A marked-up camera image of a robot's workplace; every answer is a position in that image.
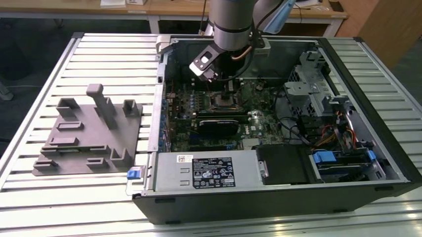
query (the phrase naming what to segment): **black side panel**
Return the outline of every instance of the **black side panel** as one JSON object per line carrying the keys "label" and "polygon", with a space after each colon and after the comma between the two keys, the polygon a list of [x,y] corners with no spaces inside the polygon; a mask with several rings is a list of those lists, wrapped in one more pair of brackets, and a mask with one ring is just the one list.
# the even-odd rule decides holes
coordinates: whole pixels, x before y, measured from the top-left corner
{"label": "black side panel", "polygon": [[322,48],[328,54],[329,60],[332,61],[337,72],[340,73],[344,82],[346,84],[346,87],[352,93],[352,96],[356,98],[358,106],[361,107],[364,114],[366,118],[369,119],[370,125],[373,126],[377,135],[380,136],[380,139],[382,143],[385,144],[388,151],[398,164],[405,177],[417,183],[414,185],[414,188],[420,187],[422,185],[422,175],[416,168],[401,144],[398,143],[388,125],[385,124],[374,106],[370,103],[369,98],[366,97],[357,81],[354,80],[354,77],[352,76],[340,56],[336,53],[334,48],[332,47],[329,41],[326,38],[320,39],[320,43],[322,45]]}
{"label": "black side panel", "polygon": [[[353,211],[374,200],[390,196],[406,186],[409,185],[165,197],[138,196],[134,202],[154,224],[223,221]],[[163,198],[171,198],[175,202],[157,201]]]}

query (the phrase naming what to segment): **blue tab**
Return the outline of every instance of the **blue tab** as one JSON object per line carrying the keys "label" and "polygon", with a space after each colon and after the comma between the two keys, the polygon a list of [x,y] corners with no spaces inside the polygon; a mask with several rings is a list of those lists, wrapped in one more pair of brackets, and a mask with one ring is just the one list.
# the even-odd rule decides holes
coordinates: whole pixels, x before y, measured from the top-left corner
{"label": "blue tab", "polygon": [[129,180],[141,179],[141,170],[130,170],[126,177]]}
{"label": "blue tab", "polygon": [[377,159],[376,153],[373,151],[368,151],[368,155],[369,155],[370,160]]}
{"label": "blue tab", "polygon": [[337,162],[336,155],[333,152],[315,152],[313,155],[315,163],[321,162]]}

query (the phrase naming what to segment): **wooden desk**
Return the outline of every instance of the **wooden desk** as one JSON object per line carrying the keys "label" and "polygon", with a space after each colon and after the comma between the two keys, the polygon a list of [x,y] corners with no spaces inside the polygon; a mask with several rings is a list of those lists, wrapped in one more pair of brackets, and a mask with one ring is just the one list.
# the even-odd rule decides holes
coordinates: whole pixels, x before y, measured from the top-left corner
{"label": "wooden desk", "polygon": [[[322,5],[329,7],[329,0],[324,0]],[[114,9],[102,9],[100,0],[0,0],[0,17],[149,20],[154,34],[159,33],[159,20],[199,21],[202,12],[203,2],[197,0],[149,0],[146,5],[129,4],[126,8]],[[328,24],[324,35],[332,37],[348,17],[346,12],[311,7],[310,10],[293,9],[287,23]]]}

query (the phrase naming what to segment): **aluminum extrusion table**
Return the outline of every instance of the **aluminum extrusion table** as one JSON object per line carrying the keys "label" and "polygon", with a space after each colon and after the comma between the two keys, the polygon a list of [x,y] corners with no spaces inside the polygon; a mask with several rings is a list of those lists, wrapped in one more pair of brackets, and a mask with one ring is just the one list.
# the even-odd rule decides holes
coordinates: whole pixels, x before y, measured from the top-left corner
{"label": "aluminum extrusion table", "polygon": [[[157,35],[84,34],[66,48],[0,160],[0,232],[6,236],[421,236],[422,188],[354,212],[183,225],[153,225],[126,195],[126,173],[36,177],[32,165],[56,120],[62,97],[91,103],[90,83],[115,103],[145,105],[137,164],[147,161],[157,88]],[[365,43],[332,38],[364,92],[416,166],[422,170],[422,108]]]}

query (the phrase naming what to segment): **black sticker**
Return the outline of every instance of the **black sticker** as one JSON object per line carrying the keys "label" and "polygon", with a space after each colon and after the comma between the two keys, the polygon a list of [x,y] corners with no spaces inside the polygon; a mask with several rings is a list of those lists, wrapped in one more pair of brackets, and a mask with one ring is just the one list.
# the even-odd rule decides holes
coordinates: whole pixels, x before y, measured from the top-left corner
{"label": "black sticker", "polygon": [[231,157],[193,159],[194,188],[235,187]]}

